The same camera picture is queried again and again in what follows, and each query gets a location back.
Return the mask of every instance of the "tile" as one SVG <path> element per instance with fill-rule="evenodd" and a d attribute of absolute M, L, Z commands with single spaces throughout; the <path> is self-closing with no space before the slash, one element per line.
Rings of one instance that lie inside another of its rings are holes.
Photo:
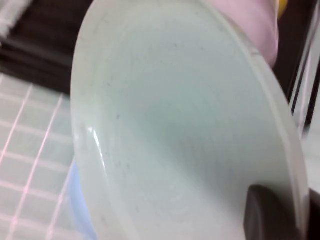
<path fill-rule="evenodd" d="M 18 116 L 21 105 L 22 101 L 18 103 L 0 98 L 0 120 L 13 124 Z"/>
<path fill-rule="evenodd" d="M 30 158 L 36 158 L 42 141 L 42 137 L 15 130 L 7 151 Z"/>
<path fill-rule="evenodd" d="M 32 165 L 29 163 L 4 157 L 0 165 L 0 180 L 25 186 L 31 169 Z"/>
<path fill-rule="evenodd" d="M 12 240 L 44 240 L 46 233 L 37 231 L 25 226 L 18 225 L 13 234 Z"/>
<path fill-rule="evenodd" d="M 70 166 L 73 157 L 74 146 L 72 143 L 58 142 L 48 138 L 40 155 L 40 160 Z"/>
<path fill-rule="evenodd" d="M 26 104 L 20 115 L 18 125 L 47 131 L 52 116 L 53 110 L 47 111 Z"/>
<path fill-rule="evenodd" d="M 58 104 L 60 95 L 60 93 L 46 89 L 44 87 L 34 86 L 29 99 L 34 102 L 55 107 Z"/>
<path fill-rule="evenodd" d="M 72 137 L 71 115 L 58 112 L 53 120 L 50 132 Z"/>
<path fill-rule="evenodd" d="M 4 149 L 9 134 L 10 134 L 11 128 L 9 127 L 4 127 L 4 126 L 0 126 L 0 150 Z"/>
<path fill-rule="evenodd" d="M 16 213 L 22 192 L 0 187 L 0 196 L 0 213 L 13 216 Z"/>
<path fill-rule="evenodd" d="M 0 239 L 6 239 L 9 233 L 10 224 L 10 221 L 0 220 Z"/>
<path fill-rule="evenodd" d="M 67 178 L 67 173 L 38 166 L 31 181 L 30 188 L 59 195 Z"/>
<path fill-rule="evenodd" d="M 68 234 L 64 236 L 61 234 L 57 234 L 56 232 L 53 232 L 53 236 L 51 240 L 92 240 L 92 239 L 89 237 L 85 237 L 80 233 Z"/>
<path fill-rule="evenodd" d="M 25 98 L 30 86 L 30 83 L 5 75 L 0 85 L 0 93 Z"/>
<path fill-rule="evenodd" d="M 27 195 L 20 218 L 36 223 L 50 224 L 57 203 L 37 196 Z"/>
<path fill-rule="evenodd" d="M 76 225 L 73 221 L 70 203 L 62 203 L 61 209 L 56 221 L 56 227 L 66 230 L 76 230 Z"/>

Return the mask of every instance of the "yellow object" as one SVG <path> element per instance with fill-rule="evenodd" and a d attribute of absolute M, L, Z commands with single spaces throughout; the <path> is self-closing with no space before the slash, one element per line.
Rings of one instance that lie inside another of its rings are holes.
<path fill-rule="evenodd" d="M 281 18 L 287 8 L 288 0 L 279 0 L 278 19 Z"/>

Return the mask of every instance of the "tiled wall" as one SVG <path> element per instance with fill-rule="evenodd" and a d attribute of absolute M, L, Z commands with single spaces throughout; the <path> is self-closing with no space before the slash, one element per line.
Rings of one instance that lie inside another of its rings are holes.
<path fill-rule="evenodd" d="M 70 101 L 0 74 L 0 240 L 80 240 L 68 208 Z"/>

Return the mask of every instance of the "blue object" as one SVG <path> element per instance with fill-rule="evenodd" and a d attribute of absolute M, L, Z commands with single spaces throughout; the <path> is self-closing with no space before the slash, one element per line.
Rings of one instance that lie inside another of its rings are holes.
<path fill-rule="evenodd" d="M 89 240 L 98 240 L 85 202 L 84 194 L 82 192 L 78 167 L 76 164 L 71 166 L 68 191 L 73 218 L 80 232 L 85 234 Z"/>

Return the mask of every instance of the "grout line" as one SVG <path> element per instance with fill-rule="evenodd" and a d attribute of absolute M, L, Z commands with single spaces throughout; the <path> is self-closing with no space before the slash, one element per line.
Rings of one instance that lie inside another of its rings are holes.
<path fill-rule="evenodd" d="M 28 89 L 28 91 L 27 91 L 27 93 L 26 93 L 26 96 L 25 96 L 25 98 L 24 98 L 24 100 L 23 100 L 23 102 L 22 102 L 22 105 L 21 105 L 21 107 L 20 107 L 20 110 L 19 110 L 19 112 L 18 112 L 18 115 L 16 116 L 16 118 L 15 118 L 15 120 L 14 120 L 14 123 L 13 123 L 13 126 L 12 126 L 11 130 L 10 130 L 8 139 L 7 139 L 7 141 L 6 141 L 5 145 L 4 145 L 4 148 L 3 148 L 3 150 L 2 150 L 2 153 L 1 153 L 1 155 L 0 155 L 0 165 L 1 165 L 1 163 L 2 163 L 2 160 L 3 160 L 3 158 L 4 158 L 4 155 L 6 154 L 6 151 L 7 151 L 7 149 L 8 149 L 10 140 L 11 140 L 11 138 L 12 138 L 12 135 L 14 134 L 14 131 L 15 131 L 15 128 L 16 128 L 17 123 L 18 123 L 18 121 L 19 121 L 19 118 L 20 118 L 20 116 L 21 116 L 21 114 L 22 114 L 22 112 L 23 112 L 23 110 L 24 110 L 24 108 L 25 108 L 25 105 L 26 105 L 27 101 L 28 101 L 28 98 L 29 98 L 29 96 L 30 96 L 30 93 L 31 93 L 31 91 L 32 91 L 32 88 L 33 88 L 33 85 L 31 84 L 31 85 L 29 86 L 29 89 Z"/>
<path fill-rule="evenodd" d="M 8 121 L 3 121 L 3 120 L 1 120 L 0 119 L 0 126 L 1 127 L 5 127 L 5 128 L 12 128 L 13 127 L 13 123 L 11 123 L 11 122 L 8 122 Z"/>
<path fill-rule="evenodd" d="M 5 153 L 4 156 L 5 157 L 9 157 L 9 158 L 11 158 L 13 160 L 22 162 L 22 163 L 26 163 L 26 164 L 34 164 L 34 162 L 35 162 L 35 159 L 32 158 L 32 157 L 22 156 L 22 155 L 19 155 L 19 154 L 8 152 L 8 151 Z M 45 159 L 39 159 L 38 166 L 41 167 L 41 168 L 57 171 L 57 172 L 60 172 L 60 173 L 68 173 L 69 172 L 69 168 L 70 168 L 67 165 L 51 162 L 51 161 L 45 160 Z"/>
<path fill-rule="evenodd" d="M 35 159 L 35 161 L 34 161 L 34 164 L 33 164 L 33 166 L 32 166 L 32 170 L 31 170 L 30 176 L 29 176 L 29 178 L 28 178 L 28 181 L 27 181 L 27 183 L 26 183 L 26 186 L 25 186 L 25 188 L 24 188 L 24 191 L 23 191 L 21 200 L 20 200 L 20 202 L 19 202 L 19 205 L 18 205 L 17 210 L 16 210 L 16 212 L 15 212 L 15 215 L 14 215 L 14 217 L 13 217 L 13 220 L 12 220 L 12 222 L 11 222 L 11 224 L 10 224 L 10 229 L 9 229 L 9 233 L 8 233 L 8 235 L 7 235 L 7 237 L 6 237 L 6 240 L 12 240 L 13 234 L 14 234 L 14 232 L 15 232 L 15 230 L 16 230 L 17 221 L 18 221 L 18 218 L 19 218 L 20 213 L 21 213 L 21 211 L 22 211 L 23 205 L 24 205 L 24 203 L 25 203 L 26 196 L 27 196 L 27 193 L 28 193 L 28 190 L 29 190 L 31 181 L 32 181 L 32 179 L 33 179 L 33 176 L 34 176 L 36 167 L 37 167 L 37 165 L 38 165 L 38 161 L 39 161 L 40 155 L 41 155 L 41 153 L 42 153 L 42 150 L 44 149 L 44 146 L 45 146 L 46 140 L 47 140 L 47 138 L 48 138 L 50 129 L 51 129 L 52 125 L 53 125 L 54 119 L 55 119 L 55 117 L 56 117 L 56 115 L 57 115 L 57 112 L 58 112 L 58 110 L 59 110 L 59 108 L 60 108 L 60 105 L 61 105 L 61 103 L 62 103 L 62 100 L 63 100 L 63 95 L 61 94 L 61 95 L 60 95 L 60 98 L 59 98 L 59 101 L 58 101 L 58 103 L 57 103 L 57 106 L 55 107 L 55 109 L 54 109 L 54 111 L 53 111 L 52 118 L 51 118 L 51 120 L 50 120 L 49 126 L 48 126 L 48 128 L 47 128 L 46 133 L 45 133 L 44 139 L 43 139 L 43 141 L 42 141 L 40 150 L 39 150 L 39 152 L 38 152 L 38 154 L 37 154 L 37 156 L 36 156 L 36 159 Z"/>
<path fill-rule="evenodd" d="M 25 189 L 25 187 L 22 185 L 14 184 L 14 183 L 3 181 L 3 180 L 0 180 L 0 187 L 5 189 L 10 189 L 16 192 L 20 192 L 20 193 L 23 193 Z M 52 201 L 52 202 L 57 202 L 59 200 L 59 195 L 51 192 L 47 192 L 47 191 L 37 190 L 37 189 L 29 189 L 27 194 L 41 198 L 41 199 L 45 199 L 48 201 Z"/>
<path fill-rule="evenodd" d="M 5 128 L 12 128 L 13 123 L 8 121 L 3 121 L 0 119 L 0 126 Z M 37 137 L 44 137 L 46 135 L 45 131 L 24 126 L 24 125 L 18 125 L 18 124 L 15 126 L 15 130 L 18 132 L 26 133 L 26 134 L 31 134 Z M 53 132 L 50 132 L 48 138 L 63 144 L 73 144 L 74 142 L 72 136 L 62 135 L 62 134 L 53 133 Z"/>
<path fill-rule="evenodd" d="M 24 100 L 22 97 L 13 96 L 13 95 L 6 94 L 6 93 L 3 93 L 3 92 L 0 92 L 0 99 L 11 101 L 11 102 L 15 102 L 15 103 L 18 103 L 18 104 L 20 104 Z M 31 106 L 31 107 L 34 107 L 34 108 L 37 108 L 37 109 L 40 109 L 40 110 L 43 110 L 43 111 L 46 111 L 46 112 L 52 112 L 55 109 L 54 105 L 51 105 L 51 104 L 48 104 L 48 103 L 42 103 L 42 102 L 35 101 L 35 100 L 32 100 L 32 99 L 30 99 L 28 101 L 27 105 Z M 62 108 L 62 109 L 59 110 L 59 114 L 69 116 L 70 115 L 70 110 Z"/>
<path fill-rule="evenodd" d="M 29 189 L 27 194 L 52 202 L 57 202 L 59 200 L 59 196 L 57 194 L 36 189 Z"/>
<path fill-rule="evenodd" d="M 50 169 L 59 173 L 68 173 L 69 171 L 69 167 L 62 165 L 62 164 L 57 164 L 57 163 L 53 163 L 53 162 L 49 162 L 49 161 L 39 161 L 38 163 L 39 167 L 41 168 L 45 168 L 45 169 Z"/>
<path fill-rule="evenodd" d="M 22 156 L 8 151 L 5 153 L 5 156 L 27 164 L 33 164 L 35 162 L 35 159 L 32 157 Z"/>
<path fill-rule="evenodd" d="M 13 191 L 21 192 L 21 193 L 24 191 L 23 186 L 19 186 L 19 185 L 13 184 L 11 182 L 6 182 L 6 181 L 2 181 L 2 180 L 0 180 L 0 187 L 6 188 L 6 189 L 11 189 Z"/>
<path fill-rule="evenodd" d="M 6 215 L 4 213 L 0 213 L 0 221 L 10 223 L 13 220 L 13 216 Z M 48 225 L 40 223 L 40 222 L 34 222 L 28 219 L 20 218 L 17 221 L 17 225 L 25 228 L 29 228 L 31 230 L 35 230 L 40 233 L 46 233 L 48 230 Z M 81 234 L 75 230 L 68 230 L 63 229 L 60 227 L 57 227 L 54 231 L 54 233 L 57 236 L 63 237 L 65 239 L 75 240 L 74 237 L 81 237 Z"/>
<path fill-rule="evenodd" d="M 61 204 L 64 201 L 64 196 L 65 196 L 66 191 L 67 191 L 69 179 L 70 179 L 70 176 L 71 176 L 72 166 L 73 166 L 74 162 L 75 162 L 75 158 L 73 158 L 73 160 L 72 160 L 71 167 L 69 169 L 69 172 L 68 172 L 68 175 L 66 177 L 66 180 L 65 180 L 65 182 L 63 184 L 63 188 L 61 190 L 58 202 L 57 202 L 56 207 L 54 209 L 54 213 L 53 213 L 53 216 L 52 216 L 51 223 L 49 225 L 48 231 L 46 233 L 45 240 L 52 240 L 54 227 L 55 227 L 55 225 L 57 223 L 58 215 L 59 215 L 59 212 L 60 212 L 60 209 L 61 209 Z"/>

